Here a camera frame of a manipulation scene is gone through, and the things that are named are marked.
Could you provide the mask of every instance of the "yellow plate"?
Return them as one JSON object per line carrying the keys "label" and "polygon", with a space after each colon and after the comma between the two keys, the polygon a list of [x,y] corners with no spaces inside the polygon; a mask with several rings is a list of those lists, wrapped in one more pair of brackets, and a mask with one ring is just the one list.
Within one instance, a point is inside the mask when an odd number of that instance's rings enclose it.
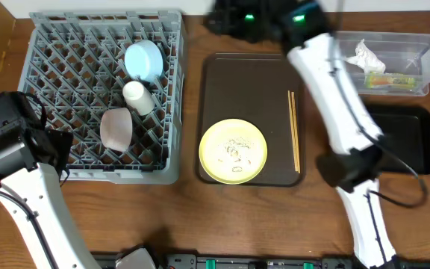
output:
{"label": "yellow plate", "polygon": [[209,176],[225,184],[253,179],[267,161],[267,142],[245,120],[222,120],[213,124],[200,141],[199,157]]}

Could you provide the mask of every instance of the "white cup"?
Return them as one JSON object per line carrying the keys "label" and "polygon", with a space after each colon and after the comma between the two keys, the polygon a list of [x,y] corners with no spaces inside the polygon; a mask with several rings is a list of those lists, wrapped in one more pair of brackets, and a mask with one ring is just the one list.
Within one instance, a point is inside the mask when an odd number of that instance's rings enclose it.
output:
{"label": "white cup", "polygon": [[155,107],[154,99],[142,83],[130,81],[122,89],[125,102],[141,116],[149,114]]}
{"label": "white cup", "polygon": [[132,79],[154,82],[163,72],[160,49],[150,40],[141,40],[125,51],[124,65]]}
{"label": "white cup", "polygon": [[108,110],[102,115],[102,144],[109,149],[124,152],[131,145],[132,118],[127,108]]}

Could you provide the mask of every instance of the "black tray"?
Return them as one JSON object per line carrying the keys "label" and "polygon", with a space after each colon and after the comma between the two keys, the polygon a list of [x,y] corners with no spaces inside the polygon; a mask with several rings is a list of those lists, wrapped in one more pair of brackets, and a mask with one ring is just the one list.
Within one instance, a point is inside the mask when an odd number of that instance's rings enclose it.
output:
{"label": "black tray", "polygon": [[[387,147],[417,173],[430,175],[430,113],[420,106],[368,104],[367,110],[387,138]],[[396,161],[386,172],[409,173]]]}
{"label": "black tray", "polygon": [[[242,119],[260,129],[268,146],[262,171],[242,185],[290,187],[304,177],[302,104],[296,102],[301,173],[294,167],[287,92],[302,99],[302,81],[282,55],[217,53],[205,60],[200,96],[199,137],[220,120]],[[221,184],[203,169],[196,147],[196,175]]]}

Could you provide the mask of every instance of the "wooden chopstick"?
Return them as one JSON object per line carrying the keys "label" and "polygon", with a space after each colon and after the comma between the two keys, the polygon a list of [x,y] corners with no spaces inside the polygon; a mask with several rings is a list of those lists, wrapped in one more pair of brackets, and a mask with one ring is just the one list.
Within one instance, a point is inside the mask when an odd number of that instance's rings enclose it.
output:
{"label": "wooden chopstick", "polygon": [[295,130],[295,142],[296,142],[296,171],[300,172],[301,167],[299,163],[299,138],[298,138],[298,118],[296,117],[296,102],[295,102],[295,93],[291,93],[291,106],[292,106],[292,112],[293,112],[293,128]]}
{"label": "wooden chopstick", "polygon": [[291,142],[293,145],[293,159],[295,164],[295,171],[299,173],[299,150],[298,150],[298,130],[297,130],[297,124],[296,124],[296,112],[293,111],[293,108],[295,108],[295,99],[294,99],[294,93],[290,94],[290,91],[288,91],[288,106],[289,106],[289,112],[290,112],[290,127],[291,127]]}

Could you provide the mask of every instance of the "wooden tabletop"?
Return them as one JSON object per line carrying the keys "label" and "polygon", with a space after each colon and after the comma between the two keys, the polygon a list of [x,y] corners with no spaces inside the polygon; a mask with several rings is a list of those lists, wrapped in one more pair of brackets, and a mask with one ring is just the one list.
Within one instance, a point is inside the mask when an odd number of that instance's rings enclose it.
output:
{"label": "wooden tabletop", "polygon": [[[346,13],[344,30],[430,34],[430,12]],[[181,172],[173,185],[115,185],[67,182],[63,195],[87,247],[119,252],[147,243],[159,253],[197,250],[237,256],[301,256],[351,254],[352,233],[336,191],[320,177],[316,156],[328,140],[309,94],[304,99],[307,176],[295,188],[248,188],[206,185],[194,172],[202,63],[214,52],[278,52],[265,42],[252,45],[217,37],[201,26],[200,17],[184,19],[189,42],[189,67],[184,88]],[[16,21],[0,92],[16,90],[34,26]],[[378,102],[419,104],[430,111],[426,97],[370,97]],[[430,188],[430,176],[425,176]],[[409,176],[383,174],[382,192],[400,199],[419,196]],[[398,254],[430,259],[430,200],[417,209],[381,202],[390,240]],[[0,268],[34,268],[10,215],[0,204]]]}

